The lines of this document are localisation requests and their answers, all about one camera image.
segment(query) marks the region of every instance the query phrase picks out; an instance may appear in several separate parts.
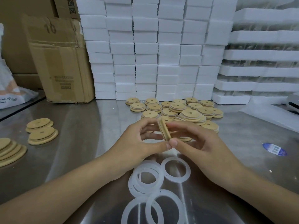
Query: right hand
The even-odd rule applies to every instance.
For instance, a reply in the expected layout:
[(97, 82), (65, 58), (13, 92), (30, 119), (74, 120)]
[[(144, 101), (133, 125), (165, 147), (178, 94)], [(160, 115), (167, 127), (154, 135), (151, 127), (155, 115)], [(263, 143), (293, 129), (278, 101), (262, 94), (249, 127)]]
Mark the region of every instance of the right hand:
[[(189, 157), (212, 182), (232, 192), (250, 171), (234, 156), (213, 130), (182, 121), (167, 123), (173, 137), (169, 144)], [(191, 137), (184, 143), (175, 137)]]

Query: brown cardboard box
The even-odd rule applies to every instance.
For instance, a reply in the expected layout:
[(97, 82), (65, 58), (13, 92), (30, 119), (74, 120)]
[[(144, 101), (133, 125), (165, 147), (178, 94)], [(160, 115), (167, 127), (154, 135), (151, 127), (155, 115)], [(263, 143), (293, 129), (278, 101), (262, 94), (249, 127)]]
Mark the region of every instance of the brown cardboard box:
[(42, 89), (42, 82), (37, 74), (13, 74), (18, 86), (27, 88), (30, 90)]
[(2, 58), (13, 74), (37, 74), (22, 26), (23, 14), (57, 17), (54, 0), (0, 0)]
[(54, 0), (59, 18), (72, 18), (80, 21), (76, 0)]
[(23, 26), (48, 101), (91, 101), (95, 89), (80, 22), (24, 15)]

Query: hand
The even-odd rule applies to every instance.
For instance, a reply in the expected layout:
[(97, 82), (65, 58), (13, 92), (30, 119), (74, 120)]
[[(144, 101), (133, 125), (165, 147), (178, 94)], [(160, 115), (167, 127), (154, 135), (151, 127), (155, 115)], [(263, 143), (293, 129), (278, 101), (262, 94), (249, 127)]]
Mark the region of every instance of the hand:
[[(189, 157), (215, 184), (232, 191), (249, 170), (233, 155), (213, 130), (191, 122), (167, 123), (173, 137), (169, 143)], [(191, 137), (195, 141), (184, 143), (174, 137)]]
[(138, 166), (146, 157), (172, 148), (168, 142), (144, 143), (143, 140), (146, 139), (163, 140), (161, 134), (147, 133), (148, 131), (160, 131), (157, 119), (143, 118), (129, 125), (117, 142), (103, 155), (109, 156), (106, 159), (114, 163), (115, 179)]

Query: forearm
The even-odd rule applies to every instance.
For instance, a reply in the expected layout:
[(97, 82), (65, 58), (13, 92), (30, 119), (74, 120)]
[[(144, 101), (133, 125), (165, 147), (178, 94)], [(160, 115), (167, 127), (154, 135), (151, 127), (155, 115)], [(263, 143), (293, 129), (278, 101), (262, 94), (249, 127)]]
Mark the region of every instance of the forearm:
[(299, 195), (248, 171), (232, 191), (275, 224), (299, 223)]
[(60, 224), (114, 178), (113, 164), (99, 157), (0, 206), (2, 223)]

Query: left hand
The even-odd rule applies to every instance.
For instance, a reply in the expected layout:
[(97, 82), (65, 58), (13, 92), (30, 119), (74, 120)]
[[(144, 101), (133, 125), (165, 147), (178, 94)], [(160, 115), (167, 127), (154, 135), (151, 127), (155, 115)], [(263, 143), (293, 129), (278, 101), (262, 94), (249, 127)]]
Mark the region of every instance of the left hand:
[(168, 142), (144, 143), (143, 140), (163, 140), (161, 134), (147, 133), (148, 131), (160, 131), (158, 120), (143, 118), (128, 126), (117, 142), (104, 154), (105, 159), (114, 164), (112, 174), (117, 179), (127, 171), (138, 166), (146, 157), (170, 150)]

